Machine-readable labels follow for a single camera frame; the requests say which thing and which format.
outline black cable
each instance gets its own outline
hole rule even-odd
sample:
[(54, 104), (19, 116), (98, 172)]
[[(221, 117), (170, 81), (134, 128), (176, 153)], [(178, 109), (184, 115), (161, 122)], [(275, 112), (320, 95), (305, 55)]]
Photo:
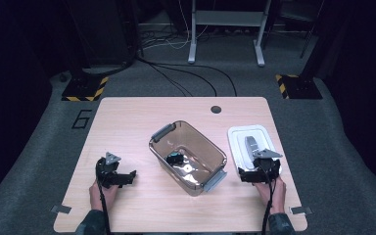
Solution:
[(206, 68), (206, 69), (210, 69), (210, 70), (218, 71), (218, 72), (224, 74), (224, 75), (228, 78), (228, 80), (230, 81), (230, 83), (231, 83), (231, 85), (232, 85), (232, 87), (233, 87), (233, 90), (234, 90), (234, 96), (237, 96), (237, 89), (236, 89), (236, 87), (235, 87), (235, 85), (234, 85), (233, 80), (231, 79), (231, 77), (230, 77), (227, 73), (225, 73), (225, 72), (222, 71), (222, 70), (219, 70), (219, 69), (216, 69), (216, 68), (213, 68), (213, 67), (209, 67), (209, 66), (178, 65), (178, 64), (167, 64), (167, 63), (153, 63), (153, 62), (148, 62), (148, 61), (146, 61), (146, 60), (144, 60), (144, 59), (140, 59), (140, 58), (136, 58), (136, 59), (137, 59), (137, 60), (143, 60), (145, 63), (152, 63), (152, 64), (155, 64), (155, 65), (157, 65), (157, 66), (198, 67), (198, 68)]
[(273, 193), (274, 193), (274, 190), (276, 189), (276, 180), (274, 180), (274, 187), (272, 187), (271, 182), (270, 182), (270, 178), (269, 178), (268, 173), (267, 173), (267, 170), (265, 170), (261, 166), (261, 164), (259, 164), (259, 163), (258, 163), (258, 167), (260, 167), (263, 170), (264, 176), (266, 178), (265, 183), (268, 184), (268, 188), (269, 188), (269, 191), (270, 191), (270, 197), (269, 197), (269, 200), (267, 202), (266, 209), (264, 211), (263, 223), (262, 223), (262, 227), (261, 227), (261, 235), (265, 235), (265, 229), (266, 229), (266, 225), (267, 225), (267, 221), (268, 221), (268, 216), (269, 216), (270, 209), (271, 209), (271, 206), (272, 206), (272, 203), (273, 203)]
[(188, 94), (190, 94), (191, 96), (193, 96), (187, 89), (185, 89), (181, 84), (179, 84), (178, 82), (174, 81), (173, 79), (171, 79), (170, 77), (168, 77), (167, 75), (165, 75), (163, 72), (161, 72), (160, 70), (158, 70), (157, 68), (155, 68), (155, 66), (153, 65), (150, 65), (148, 64), (150, 67), (152, 67), (154, 70), (156, 70), (157, 72), (159, 72), (160, 74), (162, 74), (164, 76), (164, 78), (166, 78), (173, 86), (175, 86), (176, 88), (178, 88), (179, 91), (181, 91), (181, 93), (185, 95), (185, 93), (181, 90), (184, 89)]
[(105, 195), (103, 194), (103, 189), (102, 189), (103, 186), (102, 186), (102, 184), (100, 184), (100, 180), (99, 180), (97, 173), (96, 173), (96, 181), (97, 181), (97, 186), (99, 187), (100, 200), (102, 201), (103, 216), (105, 218), (106, 234), (111, 235), (112, 232), (110, 230), (109, 214), (108, 214), (108, 208), (106, 206), (106, 199), (105, 199)]
[(104, 71), (104, 72), (97, 72), (97, 73), (92, 73), (92, 72), (86, 72), (84, 71), (84, 73), (88, 76), (109, 76), (109, 75), (113, 75), (115, 73), (118, 73), (120, 71), (124, 71), (126, 70), (127, 68), (129, 68), (131, 65), (131, 63), (123, 63), (122, 65), (120, 65), (120, 68), (117, 68), (117, 69), (114, 69), (114, 70), (108, 70), (108, 71)]
[(215, 88), (213, 87), (213, 85), (212, 85), (209, 81), (207, 81), (205, 78), (203, 78), (202, 76), (200, 76), (200, 75), (197, 75), (197, 74), (195, 74), (195, 73), (193, 73), (193, 72), (190, 72), (190, 71), (187, 71), (187, 70), (177, 70), (177, 69), (173, 69), (173, 68), (168, 68), (168, 67), (165, 67), (165, 66), (161, 66), (160, 64), (153, 63), (153, 62), (148, 62), (148, 61), (146, 61), (146, 60), (144, 60), (144, 59), (141, 59), (141, 58), (139, 58), (139, 57), (137, 57), (136, 60), (138, 60), (138, 61), (140, 61), (140, 62), (142, 62), (142, 63), (148, 64), (148, 65), (150, 65), (151, 67), (160, 67), (160, 68), (167, 69), (167, 70), (171, 70), (171, 71), (181, 71), (181, 72), (186, 72), (186, 73), (189, 73), (189, 74), (191, 74), (191, 75), (197, 76), (199, 79), (203, 80), (204, 82), (206, 82), (206, 83), (211, 87), (212, 91), (214, 92), (214, 96), (216, 97), (216, 90), (215, 90)]
[(155, 45), (157, 41), (170, 41), (175, 38), (178, 38), (178, 35), (176, 35), (174, 32), (164, 35), (164, 36), (156, 36), (156, 33), (165, 33), (164, 31), (158, 31), (158, 30), (146, 30), (143, 31), (143, 33), (149, 33), (149, 35), (145, 36), (143, 39), (143, 47), (149, 47), (152, 45)]
[(171, 71), (181, 71), (181, 72), (186, 72), (188, 74), (191, 74), (191, 75), (194, 75), (194, 76), (197, 76), (199, 79), (203, 80), (204, 82), (206, 82), (213, 90), (214, 92), (214, 96), (216, 97), (216, 90), (215, 90), (215, 87), (213, 87), (213, 85), (207, 81), (205, 78), (203, 78), (202, 76), (198, 75), (198, 74), (194, 74), (193, 72), (190, 72), (190, 71), (187, 71), (187, 70), (177, 70), (177, 69), (172, 69), (172, 68), (168, 68), (168, 67), (164, 67), (164, 66), (159, 66), (157, 65), (157, 67), (160, 67), (160, 68), (164, 68), (164, 69), (168, 69), (168, 70), (171, 70)]

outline table leg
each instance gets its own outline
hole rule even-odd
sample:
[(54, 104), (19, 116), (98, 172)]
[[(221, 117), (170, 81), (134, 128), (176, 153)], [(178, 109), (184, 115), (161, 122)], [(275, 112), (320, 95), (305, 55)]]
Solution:
[(270, 8), (270, 3), (271, 3), (271, 0), (267, 0), (266, 5), (264, 7), (264, 12), (261, 16), (260, 29), (258, 30), (258, 39), (254, 40), (256, 57), (258, 59), (258, 65), (260, 67), (264, 67), (264, 57), (263, 57), (263, 53), (261, 52), (261, 45), (260, 44), (261, 44), (261, 39), (262, 39), (263, 34), (264, 34), (265, 24), (267, 22), (267, 16), (268, 16), (268, 10)]
[(192, 26), (191, 26), (191, 47), (189, 49), (188, 63), (195, 63), (197, 52), (197, 22), (196, 22), (196, 0), (192, 0)]

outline yellow and black tape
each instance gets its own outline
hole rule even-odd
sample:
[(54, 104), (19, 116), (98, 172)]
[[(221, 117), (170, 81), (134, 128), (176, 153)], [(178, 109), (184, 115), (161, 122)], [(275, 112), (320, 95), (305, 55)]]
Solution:
[(62, 100), (63, 101), (97, 101), (99, 100), (100, 96), (102, 95), (106, 83), (108, 82), (109, 78), (104, 77), (103, 79), (100, 80), (100, 84), (98, 85), (97, 89), (94, 91), (94, 95), (90, 96), (63, 96)]
[(283, 99), (289, 99), (288, 90), (286, 89), (286, 85), (283, 82), (283, 77), (295, 77), (298, 78), (297, 75), (285, 75), (285, 74), (276, 74), (277, 84), (279, 85), (280, 93), (282, 93)]

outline human hand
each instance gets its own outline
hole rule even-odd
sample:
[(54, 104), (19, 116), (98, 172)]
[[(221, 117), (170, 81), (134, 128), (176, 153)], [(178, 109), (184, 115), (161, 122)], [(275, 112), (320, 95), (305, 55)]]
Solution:
[[(275, 183), (274, 181), (270, 183), (272, 187), (275, 187), (272, 196), (270, 214), (285, 212), (286, 183), (283, 182), (280, 176), (275, 179)], [(253, 185), (258, 189), (264, 204), (267, 205), (270, 200), (270, 188), (268, 184), (254, 183)]]
[[(100, 191), (99, 186), (97, 185), (97, 181), (94, 181), (93, 185), (90, 186), (88, 191), (90, 193), (91, 210), (103, 211), (102, 200), (100, 199)], [(118, 187), (116, 185), (112, 185), (110, 188), (105, 188), (102, 186), (102, 192), (103, 195), (105, 195), (106, 208), (109, 211), (112, 208), (113, 203), (115, 202), (115, 197), (118, 193)]]

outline wooden table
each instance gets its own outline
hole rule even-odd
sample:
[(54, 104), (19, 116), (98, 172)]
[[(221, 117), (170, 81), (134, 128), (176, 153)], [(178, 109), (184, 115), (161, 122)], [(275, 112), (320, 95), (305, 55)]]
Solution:
[[(212, 106), (220, 106), (214, 114)], [(185, 120), (227, 156), (227, 176), (210, 192), (189, 196), (164, 171), (149, 150), (151, 136), (166, 124)], [(276, 152), (285, 156), (270, 109), (261, 97), (104, 98), (83, 146), (54, 229), (73, 232), (90, 210), (88, 188), (95, 164), (106, 152), (121, 157), (117, 172), (137, 170), (132, 185), (119, 189), (110, 211), (113, 232), (254, 232), (261, 231), (265, 206), (250, 183), (241, 182), (227, 131), (259, 124), (267, 129)], [(285, 209), (301, 205), (287, 159), (281, 158), (287, 184)], [(307, 227), (303, 214), (288, 213), (297, 231)]]

